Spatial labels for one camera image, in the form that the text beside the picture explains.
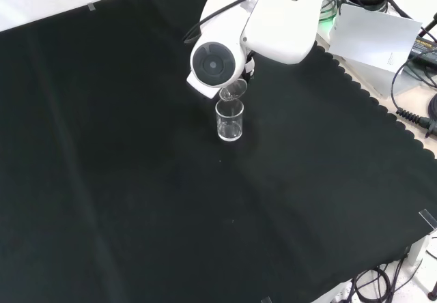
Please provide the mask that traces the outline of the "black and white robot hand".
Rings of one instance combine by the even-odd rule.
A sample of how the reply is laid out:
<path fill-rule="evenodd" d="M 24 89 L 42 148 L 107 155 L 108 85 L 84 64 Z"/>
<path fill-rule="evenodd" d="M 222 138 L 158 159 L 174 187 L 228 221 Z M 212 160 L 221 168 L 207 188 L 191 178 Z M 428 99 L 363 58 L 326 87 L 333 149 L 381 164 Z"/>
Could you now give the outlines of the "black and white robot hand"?
<path fill-rule="evenodd" d="M 244 72 L 242 74 L 242 77 L 245 81 L 249 81 L 251 78 L 253 78 L 253 74 L 255 70 L 255 61 L 253 58 L 254 55 L 255 52 L 253 50 L 247 55 Z"/>

